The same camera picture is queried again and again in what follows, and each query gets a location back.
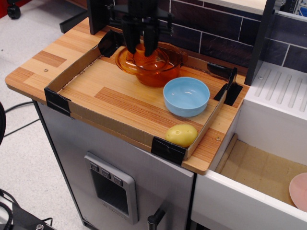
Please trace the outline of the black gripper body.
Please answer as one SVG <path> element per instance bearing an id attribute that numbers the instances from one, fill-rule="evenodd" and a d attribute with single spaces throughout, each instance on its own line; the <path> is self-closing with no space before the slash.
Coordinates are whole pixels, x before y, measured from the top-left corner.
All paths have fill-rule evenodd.
<path id="1" fill-rule="evenodd" d="M 173 14 L 158 7 L 156 0 L 129 0 L 127 4 L 110 5 L 110 25 L 125 35 L 141 35 L 146 30 L 172 34 Z"/>

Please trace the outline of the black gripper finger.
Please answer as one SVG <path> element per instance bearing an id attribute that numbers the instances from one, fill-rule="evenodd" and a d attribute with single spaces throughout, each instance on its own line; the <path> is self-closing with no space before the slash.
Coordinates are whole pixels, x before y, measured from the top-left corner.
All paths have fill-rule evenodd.
<path id="1" fill-rule="evenodd" d="M 136 53 L 136 46 L 139 44 L 139 29 L 130 21 L 122 21 L 122 31 L 128 51 Z"/>
<path id="2" fill-rule="evenodd" d="M 157 49 L 159 39 L 159 22 L 151 22 L 143 30 L 145 56 L 149 57 Z"/>

